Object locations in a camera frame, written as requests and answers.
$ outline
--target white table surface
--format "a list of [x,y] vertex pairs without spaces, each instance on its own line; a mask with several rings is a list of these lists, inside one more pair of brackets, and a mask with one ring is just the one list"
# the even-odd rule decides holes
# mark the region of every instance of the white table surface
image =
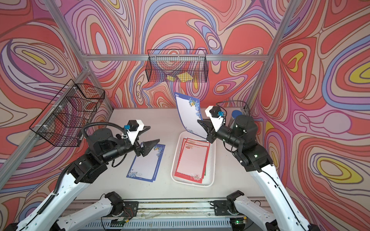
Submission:
[[[228,108],[228,117],[234,110]],[[160,144],[166,145],[154,182],[126,178],[134,159],[131,152],[118,167],[111,167],[103,172],[93,184],[85,189],[76,199],[99,199],[103,193],[117,192],[123,199],[161,199],[161,198],[212,198],[226,197],[240,190],[246,196],[260,197],[263,193],[253,178],[238,163],[232,154],[225,150],[223,143],[217,140],[215,181],[208,188],[179,184],[171,179],[171,167],[177,141],[181,132],[185,131],[181,124],[177,109],[114,109],[109,122],[124,126],[131,119],[140,119],[151,129],[139,137],[139,143],[161,139]],[[108,127],[113,135],[118,129]]]

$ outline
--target red bordered stationery paper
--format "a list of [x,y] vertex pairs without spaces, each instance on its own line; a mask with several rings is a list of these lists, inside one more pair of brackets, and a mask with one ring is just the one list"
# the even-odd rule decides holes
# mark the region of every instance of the red bordered stationery paper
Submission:
[[[192,146],[201,146],[201,147],[206,147],[207,148],[201,177],[199,177],[199,176],[189,176],[189,175],[178,172],[178,167],[179,167],[180,160],[181,160],[181,157],[182,157],[182,154],[183,154],[183,151],[184,151],[184,148],[185,148],[186,144],[189,144],[189,145],[192,145]],[[205,170],[206,170],[208,152],[209,152],[209,145],[197,145],[197,144],[194,144],[194,143],[188,143],[187,139],[184,138],[182,140],[182,146],[181,146],[181,151],[180,151],[180,155],[179,155],[179,160],[177,162],[175,176],[180,177],[182,179],[190,180],[190,181],[193,181],[193,182],[202,183],[203,178],[204,178],[204,174],[205,174]]]
[[202,141],[202,140],[194,140],[192,138],[187,138],[186,141],[188,143],[192,143],[192,144],[195,144],[195,145],[201,145],[201,146],[210,146],[210,142],[207,142],[207,141]]

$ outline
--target metal rail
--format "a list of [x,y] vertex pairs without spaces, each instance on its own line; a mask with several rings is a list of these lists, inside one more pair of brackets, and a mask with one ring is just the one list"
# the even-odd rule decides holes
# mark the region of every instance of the metal rail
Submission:
[[[80,49],[75,37],[73,36],[67,21],[65,20],[64,16],[62,15],[62,12],[60,11],[59,7],[55,3],[54,0],[44,0],[44,3],[46,7],[49,9],[49,12],[51,16],[53,17],[54,21],[59,26],[63,36],[67,39],[68,43],[71,45],[71,48],[77,57],[78,61],[81,63],[81,65],[84,68],[87,68],[90,72],[90,80],[93,83],[95,87],[102,88],[98,78],[96,77],[95,73],[92,71],[89,63],[84,59],[82,56],[83,52]],[[112,105],[110,104],[109,100],[107,98],[104,99],[105,105],[107,109],[110,111],[110,114],[113,111]]]
[[[88,70],[85,68],[82,72],[75,78],[75,83],[82,83],[84,82],[86,76],[88,74]],[[54,105],[60,103],[60,101],[64,98],[67,94],[68,90],[65,90],[63,94],[56,100]],[[43,124],[46,119],[51,115],[54,111],[55,107],[52,107],[51,110],[40,120],[40,124]],[[19,165],[28,155],[28,153],[32,150],[32,148],[36,145],[37,141],[40,139],[40,136],[30,130],[28,136],[26,136],[18,148],[10,155],[10,157],[5,160],[3,166],[0,168],[0,189],[6,184],[6,182],[10,179],[13,175],[14,171],[17,170]]]
[[257,97],[259,88],[261,86],[262,81],[264,80],[265,76],[268,74],[268,70],[270,69],[270,66],[272,65],[272,61],[274,60],[274,56],[276,51],[278,50],[278,47],[280,45],[281,40],[283,39],[283,36],[286,32],[286,29],[289,26],[290,20],[296,11],[299,3],[301,0],[291,0],[288,4],[288,7],[286,8],[286,11],[284,13],[284,16],[281,20],[281,23],[279,25],[279,28],[276,31],[276,34],[272,40],[270,49],[268,51],[268,59],[265,61],[265,63],[261,66],[261,69],[259,71],[259,74],[257,76],[257,79],[255,83],[253,84],[253,87],[250,91],[250,94],[247,99],[247,104],[251,107],[252,103],[254,102],[255,98]]
[[[174,56],[174,57],[198,57],[199,55],[160,55],[160,56]],[[85,61],[147,61],[148,55],[131,55],[131,54],[118,54],[118,55],[82,55]],[[206,55],[207,61],[266,61],[268,55]]]

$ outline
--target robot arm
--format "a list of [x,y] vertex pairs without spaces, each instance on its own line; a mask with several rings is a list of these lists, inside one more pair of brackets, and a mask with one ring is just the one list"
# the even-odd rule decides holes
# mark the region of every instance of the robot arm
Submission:
[[[108,125],[118,128],[122,134],[113,137],[108,128],[97,129],[91,136],[86,129],[96,125]],[[82,128],[88,149],[85,154],[69,164],[60,174],[55,189],[49,196],[24,220],[18,224],[10,224],[6,231],[75,231],[88,222],[108,215],[120,215],[124,209],[122,198],[115,192],[108,193],[105,198],[95,204],[67,217],[58,217],[68,205],[96,178],[107,170],[109,161],[134,151],[137,156],[146,156],[159,142],[159,139],[143,142],[141,147],[138,136],[150,129],[140,120],[130,120],[123,128],[109,122],[94,122]]]
[[219,106],[209,106],[206,115],[211,116],[211,119],[198,120],[208,133],[207,141],[213,143],[218,138],[236,148],[229,151],[258,183],[273,211],[271,214],[256,208],[242,192],[236,191],[228,196],[231,213],[239,212],[248,216],[265,231],[277,228],[281,231],[319,231],[316,225],[309,224],[299,212],[280,181],[268,152],[256,142],[258,128],[253,118],[239,115],[235,118],[233,128],[229,128],[224,125],[225,120],[220,112]]

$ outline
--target white plastic tray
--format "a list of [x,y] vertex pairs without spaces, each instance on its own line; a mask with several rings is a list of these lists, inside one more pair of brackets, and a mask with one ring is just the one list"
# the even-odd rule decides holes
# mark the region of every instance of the white plastic tray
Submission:
[[205,139],[203,139],[203,138],[201,138],[197,135],[194,135],[190,132],[187,132],[187,131],[184,131],[180,134],[179,140],[177,142],[174,161],[172,162],[171,178],[175,182],[180,183],[180,184],[187,184],[187,185],[192,185],[192,186],[197,186],[197,187],[204,187],[204,188],[207,188],[207,187],[211,186],[213,184],[213,182],[215,181],[216,141],[213,142],[213,144],[211,144],[209,146],[208,158],[207,158],[207,163],[206,163],[206,174],[205,174],[205,176],[202,180],[202,183],[200,184],[200,183],[197,183],[197,182],[193,182],[193,181],[186,180],[186,179],[175,176],[177,162],[179,160],[183,138],[192,138],[192,139],[195,139],[195,140],[204,140],[204,141],[206,141]]

